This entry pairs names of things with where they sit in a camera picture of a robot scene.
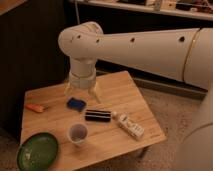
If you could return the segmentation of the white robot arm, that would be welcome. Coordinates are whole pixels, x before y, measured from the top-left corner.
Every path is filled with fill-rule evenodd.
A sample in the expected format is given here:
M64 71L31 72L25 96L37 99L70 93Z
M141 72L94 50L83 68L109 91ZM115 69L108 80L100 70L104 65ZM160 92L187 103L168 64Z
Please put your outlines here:
M213 171L213 28L105 34L85 22L61 31L58 45L70 59L72 87L94 87L101 59L205 89L172 171Z

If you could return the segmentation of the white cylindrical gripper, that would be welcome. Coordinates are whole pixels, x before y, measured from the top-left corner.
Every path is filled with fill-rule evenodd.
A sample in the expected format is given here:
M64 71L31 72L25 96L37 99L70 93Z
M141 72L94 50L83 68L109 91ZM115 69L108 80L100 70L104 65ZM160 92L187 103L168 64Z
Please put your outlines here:
M95 60L77 60L74 58L70 59L70 72L69 82L67 83L64 95L67 98L72 96L75 88L89 89L89 95L93 97L98 103L99 98L99 86L96 83L96 68Z

